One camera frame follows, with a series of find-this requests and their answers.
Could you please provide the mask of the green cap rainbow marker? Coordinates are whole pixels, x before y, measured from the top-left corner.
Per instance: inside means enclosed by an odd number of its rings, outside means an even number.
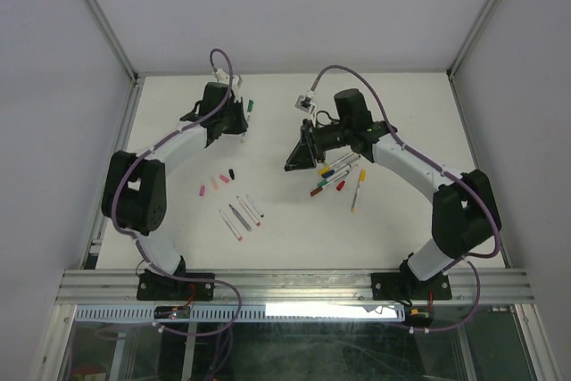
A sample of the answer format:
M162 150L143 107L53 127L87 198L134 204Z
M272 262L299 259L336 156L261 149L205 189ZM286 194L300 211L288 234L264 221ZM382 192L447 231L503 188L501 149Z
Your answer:
M243 144L245 137L246 137L246 133L249 129L249 123L250 123L250 118L252 115L252 111L253 111L253 107L254 107L254 101L252 99L248 100L248 104L247 104L247 108L246 108L246 113L245 113L245 121L246 121L246 130L242 133L241 138L240 138L240 143Z

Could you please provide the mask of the black cap whiteboard marker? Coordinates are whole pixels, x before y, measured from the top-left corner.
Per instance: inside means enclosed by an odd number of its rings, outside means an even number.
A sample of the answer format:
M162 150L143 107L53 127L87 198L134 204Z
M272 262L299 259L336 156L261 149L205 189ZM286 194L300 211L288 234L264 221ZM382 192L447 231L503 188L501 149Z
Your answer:
M264 212L262 211L262 209L260 208L260 206L254 201L254 199L246 194L246 198L249 201L249 203L251 204L251 206L253 207L253 209L255 210L255 212L261 217L264 218Z

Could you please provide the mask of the translucent grey highlighter pen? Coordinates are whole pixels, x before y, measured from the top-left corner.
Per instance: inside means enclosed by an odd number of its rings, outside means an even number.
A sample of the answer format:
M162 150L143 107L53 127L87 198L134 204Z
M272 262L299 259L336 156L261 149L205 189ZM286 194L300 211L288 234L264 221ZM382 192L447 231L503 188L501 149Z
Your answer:
M239 220L239 222L243 225L244 229L248 232L252 232L251 225L247 222L244 216L238 211L238 209L236 209L232 204L230 204L228 207L236 216L236 218Z

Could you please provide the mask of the magenta cap acrylic marker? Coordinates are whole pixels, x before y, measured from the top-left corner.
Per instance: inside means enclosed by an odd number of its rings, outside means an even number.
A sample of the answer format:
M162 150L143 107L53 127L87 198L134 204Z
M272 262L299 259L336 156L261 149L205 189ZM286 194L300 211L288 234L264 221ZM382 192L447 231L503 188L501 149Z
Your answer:
M231 220L229 219L229 217L227 216L227 214L223 211L223 210L219 210L219 215L221 216L221 218L223 219L223 221L225 222L225 224L227 225L227 227L229 228L229 230L231 231L231 233L233 234L233 236L235 237L235 239L237 241L242 241L243 240L243 236L240 234L240 232L238 231L238 229L234 226L234 224L231 222Z

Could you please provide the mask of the pink cap acrylic marker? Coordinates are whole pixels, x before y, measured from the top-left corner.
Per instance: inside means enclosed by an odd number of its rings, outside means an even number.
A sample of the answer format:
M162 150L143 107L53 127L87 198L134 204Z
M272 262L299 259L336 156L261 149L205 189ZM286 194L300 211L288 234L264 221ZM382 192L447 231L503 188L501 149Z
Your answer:
M252 222L259 227L261 225L261 221L259 220L259 218L257 217L257 215L254 213L254 211L248 206L248 204L238 195L236 197L238 203L240 204L240 206L244 209L244 211L247 213L247 215L249 216L249 218L252 220Z

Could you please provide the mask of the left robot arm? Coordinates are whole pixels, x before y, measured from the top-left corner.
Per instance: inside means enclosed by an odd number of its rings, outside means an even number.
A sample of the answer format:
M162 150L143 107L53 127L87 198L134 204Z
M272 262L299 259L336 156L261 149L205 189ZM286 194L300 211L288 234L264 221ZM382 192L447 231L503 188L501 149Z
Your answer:
M187 286L184 257L173 239L159 231L168 208L168 175L221 136L247 129L244 102L235 89L209 82L203 98L166 136L140 153L118 151L111 157L102 214L131 238L148 269L158 275L156 289L168 299L182 296Z

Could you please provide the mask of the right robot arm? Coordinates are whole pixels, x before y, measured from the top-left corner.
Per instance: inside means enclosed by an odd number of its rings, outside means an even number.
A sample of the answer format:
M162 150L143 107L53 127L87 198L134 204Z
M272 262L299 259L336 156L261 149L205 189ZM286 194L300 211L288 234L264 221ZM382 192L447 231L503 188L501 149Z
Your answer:
M419 298L429 290L431 278L487 239L499 237L501 219L490 180L481 170L449 170L405 144L390 123L373 119L358 89L337 93L334 102L337 118L319 125L312 95L298 97L296 108L308 116L284 169L312 169L325 161L328 151L348 146L417 189L432 204L431 236L404 261L399 287L409 298Z

